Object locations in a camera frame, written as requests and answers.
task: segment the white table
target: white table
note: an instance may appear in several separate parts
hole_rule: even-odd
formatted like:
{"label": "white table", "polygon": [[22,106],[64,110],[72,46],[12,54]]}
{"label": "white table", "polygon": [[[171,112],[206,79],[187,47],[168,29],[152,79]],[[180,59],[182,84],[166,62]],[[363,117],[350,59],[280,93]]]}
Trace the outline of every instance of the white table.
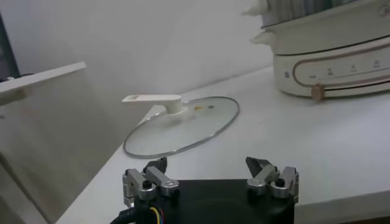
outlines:
{"label": "white table", "polygon": [[[390,95],[326,100],[283,94],[272,69],[183,95],[236,99],[241,114],[217,138],[168,157],[173,179],[250,178],[245,157],[300,172],[296,223],[338,223],[390,215]],[[153,108],[147,116],[159,108]],[[126,207],[122,173],[147,161],[120,147],[58,224],[110,223]]]}

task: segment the black screw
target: black screw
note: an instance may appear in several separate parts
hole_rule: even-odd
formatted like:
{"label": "black screw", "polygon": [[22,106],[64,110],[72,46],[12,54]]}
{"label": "black screw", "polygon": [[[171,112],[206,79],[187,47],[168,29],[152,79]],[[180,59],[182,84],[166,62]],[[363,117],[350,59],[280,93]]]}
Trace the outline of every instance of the black screw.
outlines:
{"label": "black screw", "polygon": [[146,180],[146,181],[142,182],[142,188],[143,189],[150,189],[150,188],[152,188],[152,182],[149,181],[149,180]]}
{"label": "black screw", "polygon": [[277,187],[284,187],[285,184],[286,184],[286,182],[284,181],[284,179],[278,178],[277,180],[275,180],[275,185]]}

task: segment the cable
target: cable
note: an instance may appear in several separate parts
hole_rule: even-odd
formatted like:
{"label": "cable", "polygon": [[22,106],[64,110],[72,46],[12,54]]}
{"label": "cable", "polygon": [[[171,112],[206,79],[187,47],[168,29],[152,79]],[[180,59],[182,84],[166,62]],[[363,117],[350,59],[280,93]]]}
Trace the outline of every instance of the cable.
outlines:
{"label": "cable", "polygon": [[165,223],[165,218],[164,218],[164,212],[162,209],[160,209],[160,215],[161,215],[161,224]]}
{"label": "cable", "polygon": [[155,207],[150,207],[150,209],[152,211],[154,211],[154,213],[156,214],[157,224],[161,224],[160,223],[160,213],[158,213],[158,210]]}

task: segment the glass lid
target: glass lid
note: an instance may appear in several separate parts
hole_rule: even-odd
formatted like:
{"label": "glass lid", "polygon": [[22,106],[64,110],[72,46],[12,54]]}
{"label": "glass lid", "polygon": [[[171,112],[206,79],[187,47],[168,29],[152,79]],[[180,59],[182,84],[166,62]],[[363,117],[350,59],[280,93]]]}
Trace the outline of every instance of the glass lid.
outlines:
{"label": "glass lid", "polygon": [[207,97],[183,103],[186,113],[158,113],[142,122],[124,142],[132,157],[159,158],[184,152],[222,133],[239,115],[237,101]]}

